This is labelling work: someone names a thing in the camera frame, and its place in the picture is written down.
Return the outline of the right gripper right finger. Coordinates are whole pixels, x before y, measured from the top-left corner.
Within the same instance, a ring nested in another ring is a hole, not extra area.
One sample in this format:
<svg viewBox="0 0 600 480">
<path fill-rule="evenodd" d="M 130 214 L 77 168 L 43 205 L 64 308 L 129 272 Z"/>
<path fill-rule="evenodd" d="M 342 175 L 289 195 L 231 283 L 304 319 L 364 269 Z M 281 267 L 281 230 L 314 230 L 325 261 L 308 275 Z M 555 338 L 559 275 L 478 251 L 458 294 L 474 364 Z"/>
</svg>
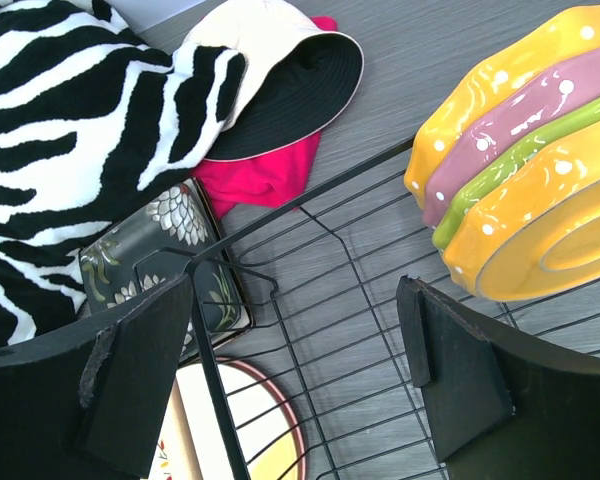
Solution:
<svg viewBox="0 0 600 480">
<path fill-rule="evenodd" d="M 397 311 L 435 454 L 453 479 L 600 479 L 600 358 L 403 277 Z"/>
</svg>

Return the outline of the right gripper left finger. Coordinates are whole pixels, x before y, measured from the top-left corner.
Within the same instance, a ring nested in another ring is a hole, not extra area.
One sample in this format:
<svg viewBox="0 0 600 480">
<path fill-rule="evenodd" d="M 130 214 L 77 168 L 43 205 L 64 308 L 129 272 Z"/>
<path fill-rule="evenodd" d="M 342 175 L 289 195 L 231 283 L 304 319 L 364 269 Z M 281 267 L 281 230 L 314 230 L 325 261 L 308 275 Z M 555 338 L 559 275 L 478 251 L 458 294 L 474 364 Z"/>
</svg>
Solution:
<svg viewBox="0 0 600 480">
<path fill-rule="evenodd" d="M 0 479 L 147 477 L 193 296 L 182 275 L 0 348 Z"/>
</svg>

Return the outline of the yellow cream round plate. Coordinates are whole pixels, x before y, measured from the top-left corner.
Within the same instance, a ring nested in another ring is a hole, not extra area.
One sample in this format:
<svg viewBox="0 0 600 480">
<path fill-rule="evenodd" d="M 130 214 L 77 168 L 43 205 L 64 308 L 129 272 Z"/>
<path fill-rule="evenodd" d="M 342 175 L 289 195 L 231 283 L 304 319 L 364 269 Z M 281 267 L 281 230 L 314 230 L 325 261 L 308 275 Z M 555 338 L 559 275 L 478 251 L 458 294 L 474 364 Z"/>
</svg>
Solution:
<svg viewBox="0 0 600 480">
<path fill-rule="evenodd" d="M 217 365 L 225 419 L 215 408 L 203 365 L 176 374 L 179 401 L 165 413 L 150 479 L 305 479 L 305 442 L 281 389 L 254 365 Z"/>
</svg>

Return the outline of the black square plate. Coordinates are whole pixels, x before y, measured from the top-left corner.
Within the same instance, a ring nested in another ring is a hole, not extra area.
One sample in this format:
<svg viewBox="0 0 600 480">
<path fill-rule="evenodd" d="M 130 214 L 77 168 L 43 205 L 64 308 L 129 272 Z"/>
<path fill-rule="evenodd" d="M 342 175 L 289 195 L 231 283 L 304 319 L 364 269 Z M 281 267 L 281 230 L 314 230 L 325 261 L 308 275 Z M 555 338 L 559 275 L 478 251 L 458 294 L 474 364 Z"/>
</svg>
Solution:
<svg viewBox="0 0 600 480">
<path fill-rule="evenodd" d="M 185 273 L 194 257 L 221 236 L 202 185 L 188 179 L 172 186 L 80 252 L 86 301 L 77 318 L 113 308 Z M 221 250 L 201 261 L 193 274 L 201 316 L 215 348 L 253 325 L 230 261 Z"/>
</svg>

